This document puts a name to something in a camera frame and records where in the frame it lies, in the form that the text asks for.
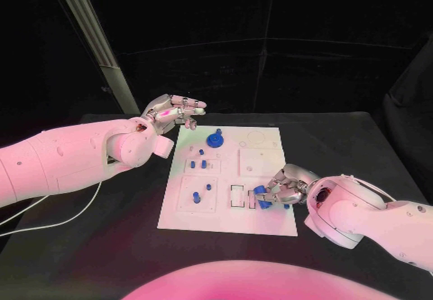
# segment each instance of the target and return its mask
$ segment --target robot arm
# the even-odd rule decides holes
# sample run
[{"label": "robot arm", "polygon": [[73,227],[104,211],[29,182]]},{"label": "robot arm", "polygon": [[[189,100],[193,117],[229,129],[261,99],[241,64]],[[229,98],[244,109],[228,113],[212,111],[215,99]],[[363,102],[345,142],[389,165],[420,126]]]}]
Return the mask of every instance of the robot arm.
[{"label": "robot arm", "polygon": [[141,117],[42,131],[0,149],[0,207],[18,200],[67,193],[141,166],[151,153],[167,158],[166,133],[176,121],[195,130],[190,116],[206,104],[163,95]]},{"label": "robot arm", "polygon": [[384,202],[382,190],[372,186],[372,191],[360,183],[345,175],[319,179],[287,164],[255,198],[261,208],[268,207],[261,201],[306,203],[304,224],[320,237],[352,249],[366,236],[395,259],[431,272],[433,207],[410,201]]}]

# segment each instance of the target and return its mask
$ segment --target black table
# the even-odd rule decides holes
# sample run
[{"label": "black table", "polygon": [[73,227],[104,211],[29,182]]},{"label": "black table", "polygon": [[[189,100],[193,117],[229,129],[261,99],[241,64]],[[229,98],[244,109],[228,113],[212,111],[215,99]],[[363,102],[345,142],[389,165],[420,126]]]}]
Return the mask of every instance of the black table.
[{"label": "black table", "polygon": [[[82,122],[130,117],[86,115]],[[287,163],[320,176],[353,174],[395,199],[427,203],[363,112],[207,114],[197,125],[278,127]],[[166,134],[174,141],[177,132]],[[1,299],[118,299],[176,269],[228,259],[304,266],[397,298],[431,299],[428,272],[397,261],[368,238],[353,250],[322,239],[303,224],[306,206],[294,207],[297,237],[157,229],[170,164],[171,156],[153,156],[143,167],[102,183],[95,202],[72,222],[10,237],[0,255]],[[95,186],[47,197],[17,227],[67,219],[93,192]],[[319,282],[311,285],[320,288]]]}]

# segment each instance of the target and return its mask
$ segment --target white panel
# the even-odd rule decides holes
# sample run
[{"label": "white panel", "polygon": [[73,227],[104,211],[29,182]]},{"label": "white panel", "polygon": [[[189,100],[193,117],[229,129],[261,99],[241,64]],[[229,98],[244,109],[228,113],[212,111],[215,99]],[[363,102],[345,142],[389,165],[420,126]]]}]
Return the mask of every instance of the white panel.
[{"label": "white panel", "polygon": [[[223,144],[210,148],[206,137],[218,128]],[[261,209],[251,193],[268,183],[284,164],[277,128],[197,126],[195,131],[180,128],[157,228],[297,236],[293,206],[284,209],[281,204],[274,204]],[[206,184],[213,180],[206,191]],[[195,191],[200,195],[197,204]],[[232,207],[232,201],[241,207]]]}]

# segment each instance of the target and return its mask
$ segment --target blue component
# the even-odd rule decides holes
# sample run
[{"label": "blue component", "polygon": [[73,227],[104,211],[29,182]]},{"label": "blue component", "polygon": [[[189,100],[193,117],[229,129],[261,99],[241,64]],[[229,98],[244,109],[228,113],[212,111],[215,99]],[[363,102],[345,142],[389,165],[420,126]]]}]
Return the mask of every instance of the blue component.
[{"label": "blue component", "polygon": [[193,197],[193,203],[197,204],[200,202],[199,192],[193,192],[192,197]]},{"label": "blue component", "polygon": [[265,188],[264,188],[264,186],[257,186],[254,188],[254,195],[257,195],[257,194],[265,194]]},{"label": "blue component", "polygon": [[267,209],[268,207],[272,206],[272,203],[268,202],[268,201],[259,201],[259,200],[258,200],[258,205],[259,205],[259,208],[261,208],[261,209]]},{"label": "blue component", "polygon": [[222,138],[220,134],[222,134],[222,131],[218,128],[216,132],[207,136],[207,139],[205,141],[206,141],[209,147],[212,147],[212,148],[220,147],[220,145],[223,143],[223,138]]}]

